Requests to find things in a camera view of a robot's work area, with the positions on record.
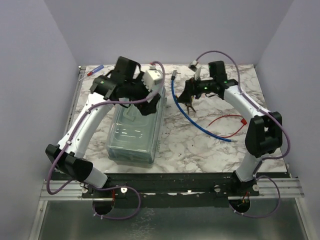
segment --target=screw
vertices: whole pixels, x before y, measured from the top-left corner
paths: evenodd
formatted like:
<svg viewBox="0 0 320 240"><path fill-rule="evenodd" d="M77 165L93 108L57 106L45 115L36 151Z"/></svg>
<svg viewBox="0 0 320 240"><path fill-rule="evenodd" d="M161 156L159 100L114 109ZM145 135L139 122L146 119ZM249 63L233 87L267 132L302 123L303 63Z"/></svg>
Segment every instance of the screw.
<svg viewBox="0 0 320 240"><path fill-rule="evenodd" d="M253 191L258 192L259 191L259 186L257 184L254 184L252 186Z"/></svg>
<svg viewBox="0 0 320 240"><path fill-rule="evenodd" d="M81 192L82 192L83 194L86 194L86 193L88 192L88 189L87 189L87 188L82 187L82 188L81 188Z"/></svg>
<svg viewBox="0 0 320 240"><path fill-rule="evenodd" d="M214 186L214 191L215 191L216 193L219 193L219 192L221 191L220 186L219 186L219 185L215 185L215 186Z"/></svg>
<svg viewBox="0 0 320 240"><path fill-rule="evenodd" d="M125 194L127 191L128 191L128 188L126 188L126 187L122 187L122 188L121 188L121 192L122 192L123 194Z"/></svg>

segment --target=white arm segment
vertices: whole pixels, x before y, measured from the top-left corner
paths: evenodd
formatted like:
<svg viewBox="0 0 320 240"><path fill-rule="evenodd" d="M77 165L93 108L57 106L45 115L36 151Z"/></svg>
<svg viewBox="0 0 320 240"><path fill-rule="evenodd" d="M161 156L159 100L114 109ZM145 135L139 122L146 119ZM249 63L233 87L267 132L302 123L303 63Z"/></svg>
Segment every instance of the white arm segment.
<svg viewBox="0 0 320 240"><path fill-rule="evenodd" d="M246 95L251 101L253 101L257 106L260 106L258 103L256 103L255 100L253 100L250 96L248 96L245 92L242 93L243 95ZM239 92L238 86L231 86L224 90L223 95L224 100L231 104L243 118L247 121L247 123L250 122L250 120L254 116L264 116L263 113L256 110Z"/></svg>
<svg viewBox="0 0 320 240"><path fill-rule="evenodd" d="M250 96L248 96L257 106L257 104ZM231 104L247 121L250 123L251 118L254 116L264 116L263 113L256 110L239 92L238 86L231 86L228 89L224 90L224 100ZM269 112L267 109L261 107L262 110ZM236 175L238 176L239 180L242 182L251 181L255 174L257 173L259 167L262 164L262 158L265 157L261 156L256 158L255 156L251 155L247 152L244 156L244 159L241 165L235 171Z"/></svg>
<svg viewBox="0 0 320 240"><path fill-rule="evenodd" d="M74 130L76 124L79 122L81 116L86 112L88 108L92 105L105 102L104 96L94 92L89 94L88 99L79 114L76 118L75 122L73 123L72 127L69 129L67 134L58 142L60 145L60 149L62 149L66 142L69 139L71 132ZM97 130L97 127L101 123L102 119L107 115L107 113L113 108L113 104L106 104L96 107L95 109L91 110L89 114L86 115L85 119L79 126L78 130L76 131L73 139L71 140L71 145L65 151L66 153L73 152L74 156L77 158L83 158L88 144Z"/></svg>

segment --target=metal floor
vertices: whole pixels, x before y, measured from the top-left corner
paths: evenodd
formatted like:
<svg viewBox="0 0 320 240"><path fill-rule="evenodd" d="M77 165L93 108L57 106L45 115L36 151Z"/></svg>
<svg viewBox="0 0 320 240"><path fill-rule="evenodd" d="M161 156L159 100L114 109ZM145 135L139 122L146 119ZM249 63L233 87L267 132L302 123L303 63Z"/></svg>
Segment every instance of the metal floor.
<svg viewBox="0 0 320 240"><path fill-rule="evenodd" d="M272 210L275 199L251 201L250 214ZM124 216L131 209L115 209ZM229 208L143 208L129 220L93 217L90 201L49 201L40 240L307 240L294 198L283 199L276 214L250 219Z"/></svg>

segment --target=white connector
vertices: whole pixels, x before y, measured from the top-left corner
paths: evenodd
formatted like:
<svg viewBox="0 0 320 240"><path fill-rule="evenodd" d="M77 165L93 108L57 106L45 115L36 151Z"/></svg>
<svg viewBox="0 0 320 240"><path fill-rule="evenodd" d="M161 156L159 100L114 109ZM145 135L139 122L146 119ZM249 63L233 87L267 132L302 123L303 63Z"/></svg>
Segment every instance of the white connector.
<svg viewBox="0 0 320 240"><path fill-rule="evenodd" d="M163 78L163 73L160 70L157 70L154 65L150 65L149 69L145 71L142 81L145 87L151 91L152 88L161 83Z"/></svg>
<svg viewBox="0 0 320 240"><path fill-rule="evenodd" d="M201 64L199 64L199 62L197 60L194 60L193 62L191 62L188 66L188 68L194 72L196 72L198 69L201 68Z"/></svg>

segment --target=small tool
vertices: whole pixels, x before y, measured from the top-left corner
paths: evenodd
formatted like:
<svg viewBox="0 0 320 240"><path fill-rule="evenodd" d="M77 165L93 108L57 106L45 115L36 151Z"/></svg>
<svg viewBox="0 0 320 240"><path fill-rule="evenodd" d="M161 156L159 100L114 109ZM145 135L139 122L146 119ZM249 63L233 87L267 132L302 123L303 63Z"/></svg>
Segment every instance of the small tool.
<svg viewBox="0 0 320 240"><path fill-rule="evenodd" d="M89 77L89 76L91 76L91 75L99 72L99 71L100 71L101 69L103 69L103 68L104 68L103 65L97 66L96 68L94 68L93 70L91 70L90 72L88 72L87 74L85 74L84 77L80 78L80 79L79 79L79 82L80 82L82 79L84 79L84 78L86 78L86 77Z"/></svg>

